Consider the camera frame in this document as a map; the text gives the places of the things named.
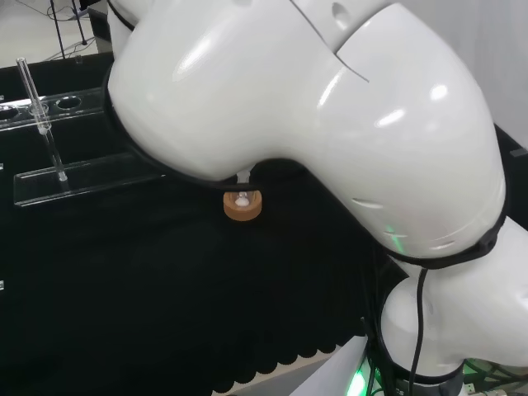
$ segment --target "white floor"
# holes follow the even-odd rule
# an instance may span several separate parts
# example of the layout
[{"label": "white floor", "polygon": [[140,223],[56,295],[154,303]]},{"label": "white floor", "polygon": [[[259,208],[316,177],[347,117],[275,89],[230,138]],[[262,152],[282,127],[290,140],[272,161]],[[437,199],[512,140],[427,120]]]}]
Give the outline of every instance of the white floor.
[{"label": "white floor", "polygon": [[[50,7],[49,0],[20,0],[27,5],[46,14]],[[71,0],[54,0],[55,10],[72,6]],[[57,19],[67,19],[72,16],[70,8],[65,8],[57,14]],[[85,38],[93,37],[92,26],[88,19],[81,20]],[[81,41],[77,21],[60,21],[64,52],[73,51],[75,44]],[[96,54],[97,44],[88,40],[88,47],[79,45],[78,54]],[[55,22],[45,15],[31,10],[16,0],[0,0],[0,68],[15,66],[17,58],[24,57],[28,63],[42,62],[54,54],[60,54],[59,39],[55,30]]]}]

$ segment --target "white wall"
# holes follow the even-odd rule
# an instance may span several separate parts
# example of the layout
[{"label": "white wall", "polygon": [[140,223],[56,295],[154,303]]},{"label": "white wall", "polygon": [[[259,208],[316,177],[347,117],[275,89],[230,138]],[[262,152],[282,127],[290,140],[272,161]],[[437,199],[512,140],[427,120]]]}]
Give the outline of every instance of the white wall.
[{"label": "white wall", "polygon": [[528,148],[528,0],[399,0],[465,61],[496,124]]}]

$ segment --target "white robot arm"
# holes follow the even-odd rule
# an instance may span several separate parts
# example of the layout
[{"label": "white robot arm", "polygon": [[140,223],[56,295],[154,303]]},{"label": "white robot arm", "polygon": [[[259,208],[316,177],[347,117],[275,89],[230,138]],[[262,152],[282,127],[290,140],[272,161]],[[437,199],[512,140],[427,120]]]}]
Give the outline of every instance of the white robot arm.
[{"label": "white robot arm", "polygon": [[423,291],[420,376],[468,357],[528,365],[528,233],[504,221],[493,121],[411,12],[385,0],[111,2],[139,22],[130,34],[110,19],[108,91],[145,155],[211,181],[268,158],[302,163],[411,273],[381,319],[394,363],[411,370],[421,265],[438,269]]}]

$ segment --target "hole in rack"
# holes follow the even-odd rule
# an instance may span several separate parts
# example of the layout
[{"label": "hole in rack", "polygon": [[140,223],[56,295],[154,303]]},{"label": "hole in rack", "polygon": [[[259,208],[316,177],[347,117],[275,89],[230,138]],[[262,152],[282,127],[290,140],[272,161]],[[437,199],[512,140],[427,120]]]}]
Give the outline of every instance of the hole in rack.
[{"label": "hole in rack", "polygon": [[61,110],[71,110],[81,106],[80,97],[61,97],[55,102],[55,105]]},{"label": "hole in rack", "polygon": [[12,106],[0,106],[0,121],[7,121],[18,116],[18,109]]},{"label": "hole in rack", "polygon": [[[45,103],[42,103],[42,110],[44,111],[44,114],[48,114],[48,105],[46,105]],[[35,110],[33,108],[33,105],[30,105],[28,108],[27,108],[27,112],[30,113],[32,116],[35,115]]]}]

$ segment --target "black tablecloth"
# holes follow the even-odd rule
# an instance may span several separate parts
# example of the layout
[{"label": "black tablecloth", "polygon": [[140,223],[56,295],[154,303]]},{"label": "black tablecloth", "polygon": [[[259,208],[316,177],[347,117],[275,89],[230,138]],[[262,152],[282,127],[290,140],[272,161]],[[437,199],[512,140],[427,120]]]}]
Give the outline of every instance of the black tablecloth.
[{"label": "black tablecloth", "polygon": [[[97,86],[110,62],[32,72],[53,94]],[[8,100],[23,97],[15,72],[0,70]],[[54,135],[65,163],[122,151],[100,115]],[[499,138],[526,227],[528,160]],[[239,224],[222,191],[174,180],[15,209],[12,176],[50,165],[32,128],[0,134],[0,163],[0,394],[209,395],[363,333],[371,239],[308,173],[266,189],[261,216]],[[401,279],[391,268],[382,287]]]}]

